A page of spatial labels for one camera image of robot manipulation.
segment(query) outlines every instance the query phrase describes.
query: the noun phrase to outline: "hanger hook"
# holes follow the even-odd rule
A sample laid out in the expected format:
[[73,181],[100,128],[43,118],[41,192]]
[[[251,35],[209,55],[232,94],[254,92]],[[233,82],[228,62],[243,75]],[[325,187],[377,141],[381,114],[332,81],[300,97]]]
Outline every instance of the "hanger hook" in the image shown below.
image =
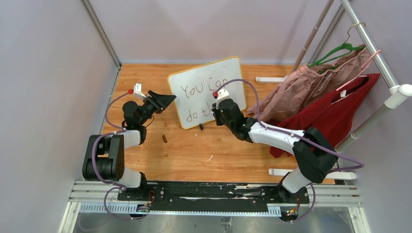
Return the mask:
[[366,23],[364,23],[364,22],[359,22],[359,23],[355,23],[354,25],[352,25],[352,27],[350,27],[349,29],[348,29],[348,38],[346,39],[346,41],[344,42],[344,44],[349,40],[349,38],[350,38],[350,34],[349,34],[349,31],[353,28],[353,27],[355,27],[355,26],[357,26],[357,25],[360,25],[360,24],[363,24],[366,28],[368,27],[367,25],[366,25]]

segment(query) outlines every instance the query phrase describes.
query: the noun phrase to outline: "wall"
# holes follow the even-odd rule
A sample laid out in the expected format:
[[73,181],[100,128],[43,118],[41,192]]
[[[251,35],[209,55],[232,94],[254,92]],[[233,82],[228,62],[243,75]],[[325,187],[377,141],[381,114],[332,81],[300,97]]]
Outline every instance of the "wall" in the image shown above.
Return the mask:
[[[202,63],[236,55],[242,63],[293,64],[327,1],[90,2],[123,63]],[[337,6],[332,6],[314,44]]]
[[117,69],[80,1],[1,2],[1,232],[57,232]]
[[[412,2],[353,0],[360,21],[366,22],[377,47],[401,84],[412,84],[411,27]],[[347,38],[352,22],[346,16],[338,25],[322,55]],[[350,42],[361,42],[356,30]],[[378,72],[376,67],[369,72]],[[383,78],[379,80],[354,119],[354,128],[367,119],[389,97]],[[410,232],[408,193],[412,176],[412,100],[405,101],[385,116],[374,128],[358,139],[345,153],[360,159],[366,166],[356,171],[365,212],[374,233]]]

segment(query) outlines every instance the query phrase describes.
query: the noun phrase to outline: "wooden tabletop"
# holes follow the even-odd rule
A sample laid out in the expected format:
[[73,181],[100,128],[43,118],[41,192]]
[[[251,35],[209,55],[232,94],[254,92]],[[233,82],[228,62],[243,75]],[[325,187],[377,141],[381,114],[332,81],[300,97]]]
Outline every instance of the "wooden tabletop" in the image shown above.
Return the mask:
[[[126,93],[135,83],[142,83],[144,93],[152,90],[158,94],[171,94],[167,77],[195,66],[125,64],[113,97]],[[284,77],[292,66],[242,65],[241,68],[243,78],[252,81],[262,99],[275,84],[259,84],[255,77]],[[256,102],[254,92],[245,85],[245,93],[247,106],[251,106]],[[142,104],[133,95],[118,100],[108,113],[112,123],[121,125],[121,107],[129,100]],[[103,132],[114,130],[106,123]],[[162,135],[166,136],[167,143],[163,142]],[[284,154],[275,159],[269,154],[269,146],[240,141],[225,126],[216,126],[214,122],[205,124],[203,131],[199,127],[182,129],[174,103],[163,113],[155,114],[142,145],[125,150],[125,163],[127,167],[143,172],[148,180],[249,183],[276,183],[280,178],[269,176],[269,168],[297,167],[293,156]]]

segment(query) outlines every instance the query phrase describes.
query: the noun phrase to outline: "red sweater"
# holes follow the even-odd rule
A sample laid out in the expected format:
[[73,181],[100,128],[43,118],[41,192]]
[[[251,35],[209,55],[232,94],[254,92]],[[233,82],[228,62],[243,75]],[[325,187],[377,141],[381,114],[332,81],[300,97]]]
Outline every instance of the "red sweater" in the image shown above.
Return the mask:
[[[380,74],[368,74],[367,77],[359,77],[343,89],[328,93],[297,115],[280,123],[270,123],[290,130],[306,130],[309,127],[315,127],[334,147],[349,133],[355,112],[375,85],[379,76]],[[341,98],[340,92],[343,90],[346,90],[346,97],[334,103]],[[280,157],[282,153],[283,150],[281,149],[270,148],[270,154],[275,158]]]

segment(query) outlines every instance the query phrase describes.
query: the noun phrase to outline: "pink hanger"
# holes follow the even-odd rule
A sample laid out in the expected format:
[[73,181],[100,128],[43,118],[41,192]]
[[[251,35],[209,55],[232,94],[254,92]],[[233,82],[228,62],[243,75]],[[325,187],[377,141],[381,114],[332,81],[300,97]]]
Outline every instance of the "pink hanger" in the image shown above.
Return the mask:
[[[370,61],[370,60],[371,60],[374,56],[376,56],[376,54],[378,54],[379,52],[380,52],[380,50],[376,51],[371,57],[369,57],[368,60],[366,60],[366,62],[363,63],[363,65],[361,66],[361,69],[362,69],[362,70],[359,72],[359,74],[358,74],[357,76],[355,76],[353,79],[349,80],[347,83],[343,84],[343,85],[342,85],[341,87],[339,87],[338,89],[336,89],[336,91],[341,90],[341,89],[344,88],[346,85],[348,85],[349,83],[353,82],[354,80],[356,80],[356,79],[359,78],[359,77],[366,77],[366,75],[362,75],[362,76],[361,76],[361,74],[362,74],[363,72],[365,72],[365,70],[370,66],[370,64],[372,63],[372,61]],[[348,97],[348,96],[350,96],[350,95],[351,95],[351,93],[348,94],[348,95],[345,95],[344,97],[342,97],[342,98],[340,98],[339,100],[333,102],[332,104],[335,104],[335,103],[337,103],[337,102],[345,99],[346,97]]]

